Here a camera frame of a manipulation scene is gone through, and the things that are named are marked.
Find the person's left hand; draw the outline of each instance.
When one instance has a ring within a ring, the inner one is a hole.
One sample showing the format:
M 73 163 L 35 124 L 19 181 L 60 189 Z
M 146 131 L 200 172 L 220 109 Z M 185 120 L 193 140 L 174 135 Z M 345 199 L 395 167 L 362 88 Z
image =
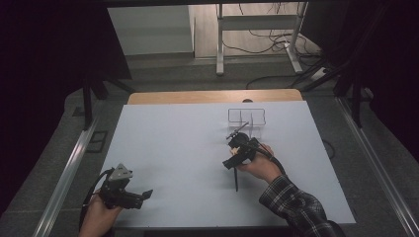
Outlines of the person's left hand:
M 122 207 L 108 209 L 99 195 L 94 194 L 89 202 L 89 208 L 83 220 L 79 237 L 99 237 L 105 235 L 112 228 Z

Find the hand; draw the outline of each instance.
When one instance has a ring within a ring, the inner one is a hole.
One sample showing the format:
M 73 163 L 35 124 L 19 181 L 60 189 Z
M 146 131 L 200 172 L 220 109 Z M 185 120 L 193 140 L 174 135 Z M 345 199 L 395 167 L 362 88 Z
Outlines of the hand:
M 274 155 L 269 145 L 261 144 L 260 148 L 264 149 L 264 147 Z M 249 172 L 256 178 L 266 181 L 268 184 L 271 184 L 277 177 L 282 175 L 280 168 L 260 152 L 256 152 L 255 159 L 251 163 L 246 165 L 240 164 L 236 168 L 240 171 Z
M 89 202 L 89 208 L 84 217 L 79 237 L 105 235 L 112 228 L 122 210 L 123 208 L 120 206 L 108 209 L 99 195 L 93 195 Z

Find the person's right hand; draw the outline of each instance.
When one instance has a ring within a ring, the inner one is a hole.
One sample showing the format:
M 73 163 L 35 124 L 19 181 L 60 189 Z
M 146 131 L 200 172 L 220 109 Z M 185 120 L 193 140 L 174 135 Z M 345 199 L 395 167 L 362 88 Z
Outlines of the person's right hand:
M 269 145 L 261 144 L 261 149 L 263 149 L 262 146 L 274 155 Z M 277 177 L 282 175 L 280 168 L 260 152 L 256 152 L 255 159 L 251 163 L 246 165 L 240 164 L 236 168 L 240 171 L 249 172 L 256 178 L 266 181 L 268 184 L 271 184 Z

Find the wooden edge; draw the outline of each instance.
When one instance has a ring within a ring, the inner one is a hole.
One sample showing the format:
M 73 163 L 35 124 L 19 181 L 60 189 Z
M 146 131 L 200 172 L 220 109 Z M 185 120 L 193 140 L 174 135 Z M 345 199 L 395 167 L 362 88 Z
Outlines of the wooden edge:
M 296 89 L 147 92 L 131 94 L 127 104 L 241 103 L 245 99 L 250 99 L 253 102 L 302 101 L 302 96 Z

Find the plaid sleeve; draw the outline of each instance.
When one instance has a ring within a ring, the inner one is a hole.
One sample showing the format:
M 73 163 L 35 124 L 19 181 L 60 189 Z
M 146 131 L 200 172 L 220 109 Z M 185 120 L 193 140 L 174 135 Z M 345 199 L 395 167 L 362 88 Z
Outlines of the plaid sleeve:
M 259 202 L 284 218 L 299 236 L 335 236 L 320 201 L 282 175 L 262 193 Z

